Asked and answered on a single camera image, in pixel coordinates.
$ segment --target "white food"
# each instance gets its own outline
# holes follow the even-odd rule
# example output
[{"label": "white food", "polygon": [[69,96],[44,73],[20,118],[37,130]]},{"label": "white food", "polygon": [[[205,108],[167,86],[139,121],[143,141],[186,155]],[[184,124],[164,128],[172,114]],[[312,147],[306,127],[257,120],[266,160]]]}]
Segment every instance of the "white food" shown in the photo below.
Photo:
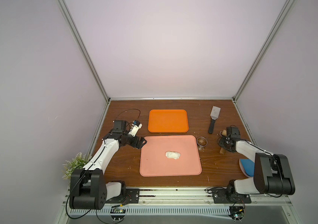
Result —
[{"label": "white food", "polygon": [[167,152],[165,153],[165,156],[166,156],[167,158],[169,158],[169,159],[171,159],[171,158],[172,158],[172,159],[179,159],[180,153],[167,151]]}]

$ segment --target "metal base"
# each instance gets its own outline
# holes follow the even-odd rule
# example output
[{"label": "metal base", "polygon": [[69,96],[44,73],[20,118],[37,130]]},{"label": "metal base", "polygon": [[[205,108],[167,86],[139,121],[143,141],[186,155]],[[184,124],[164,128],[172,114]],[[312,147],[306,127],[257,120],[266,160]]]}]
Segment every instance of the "metal base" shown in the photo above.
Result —
[{"label": "metal base", "polygon": [[229,152],[232,152],[232,153],[236,152],[236,150],[235,150],[234,147],[232,147],[232,148],[228,148],[228,147],[227,147],[226,141],[227,141],[227,140],[226,140],[226,137],[224,136],[224,137],[221,137],[221,138],[219,138],[219,139],[217,140],[217,144],[218,144],[221,148],[223,148],[223,149],[225,149],[225,150],[227,150],[227,151],[229,151]]},{"label": "metal base", "polygon": [[222,188],[212,188],[211,191],[215,204],[242,203],[242,201],[245,204],[251,203],[249,195],[243,195],[236,192],[229,194],[228,189]]},{"label": "metal base", "polygon": [[[129,195],[128,204],[138,204],[139,203],[139,189],[138,188],[127,188],[127,195]],[[118,204],[124,203],[126,201],[125,197],[113,197],[106,201],[106,204]]]},{"label": "metal base", "polygon": [[[202,216],[202,217],[217,217],[218,219],[227,219],[233,224],[233,220],[228,216],[230,215],[230,209],[233,203],[223,203],[223,204],[214,204],[214,198],[212,197],[211,192],[208,188],[213,186],[206,187],[138,187],[139,192],[139,203],[130,204],[129,206],[124,206],[126,212],[123,215],[129,217],[141,217],[148,215],[155,216],[187,216],[188,214]],[[279,209],[279,214],[285,214],[283,220],[288,220],[290,224],[302,224],[299,220],[297,212],[294,210],[290,199],[287,195],[282,195],[280,198],[271,197],[269,195],[258,194],[250,195],[252,200],[251,204],[246,204],[246,209],[256,209],[259,212],[264,210],[264,214],[270,214],[272,211]],[[67,198],[64,198],[62,205],[61,216],[58,217],[58,222],[56,224],[66,224],[68,216],[66,216],[66,211],[64,209],[66,205]],[[100,219],[109,217],[111,214],[112,206],[118,204],[105,204],[101,210],[97,210],[97,214]],[[242,207],[240,203],[235,204],[235,207]],[[71,217],[79,217],[84,215],[87,210],[85,209],[70,209],[69,215]],[[96,210],[91,210],[84,218],[93,217],[97,220]]]}]

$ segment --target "black mounting plate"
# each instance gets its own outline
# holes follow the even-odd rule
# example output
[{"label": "black mounting plate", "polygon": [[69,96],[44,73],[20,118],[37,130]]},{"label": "black mounting plate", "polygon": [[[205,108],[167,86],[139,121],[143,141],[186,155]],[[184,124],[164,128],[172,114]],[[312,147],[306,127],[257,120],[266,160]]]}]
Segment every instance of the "black mounting plate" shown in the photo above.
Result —
[{"label": "black mounting plate", "polygon": [[219,139],[217,140],[217,143],[219,144],[219,146],[220,146],[221,148],[223,148],[223,149],[229,151],[229,152],[232,152],[232,153],[236,152],[236,150],[235,150],[236,147],[230,147],[230,145],[226,143],[226,141],[227,141],[226,138],[227,138],[227,137],[223,136],[223,137],[221,137],[221,138],[219,138]]},{"label": "black mounting plate", "polygon": [[[139,203],[139,189],[138,188],[127,188],[127,195],[130,195],[128,204],[138,204]],[[122,203],[125,198],[113,197],[106,201],[106,204],[119,204]]]},{"label": "black mounting plate", "polygon": [[243,194],[232,194],[230,198],[227,198],[226,196],[226,189],[222,188],[213,188],[212,191],[212,198],[214,199],[215,204],[232,204],[232,203],[243,203],[250,204],[251,198],[249,195],[243,195]]}]

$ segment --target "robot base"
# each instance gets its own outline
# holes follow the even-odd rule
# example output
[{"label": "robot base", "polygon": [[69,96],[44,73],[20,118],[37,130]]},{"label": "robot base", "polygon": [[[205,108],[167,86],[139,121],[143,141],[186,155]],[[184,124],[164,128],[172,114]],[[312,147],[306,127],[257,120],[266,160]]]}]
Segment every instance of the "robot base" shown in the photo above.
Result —
[{"label": "robot base", "polygon": [[226,189],[214,187],[212,191],[212,198],[215,204],[231,204],[231,203],[245,203],[250,204],[251,198],[249,195],[239,194],[235,191],[235,180],[229,181]]},{"label": "robot base", "polygon": [[126,196],[119,195],[106,201],[106,204],[126,203],[126,204],[138,204],[139,203],[139,189],[127,188],[126,195],[129,195],[129,199],[125,199]]}]

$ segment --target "vented metal panel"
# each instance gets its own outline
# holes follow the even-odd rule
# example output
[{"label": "vented metal panel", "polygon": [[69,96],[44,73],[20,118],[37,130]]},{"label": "vented metal panel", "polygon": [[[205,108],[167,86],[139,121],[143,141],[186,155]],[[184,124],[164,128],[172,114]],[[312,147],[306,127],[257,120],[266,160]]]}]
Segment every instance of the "vented metal panel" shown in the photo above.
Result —
[{"label": "vented metal panel", "polygon": [[[125,206],[125,215],[228,215],[228,206],[205,206],[198,208],[197,206]],[[86,209],[72,209],[70,216],[77,217],[87,212]],[[109,215],[111,206],[104,206],[97,211],[98,215]],[[96,211],[92,210],[87,215],[96,215]]]}]

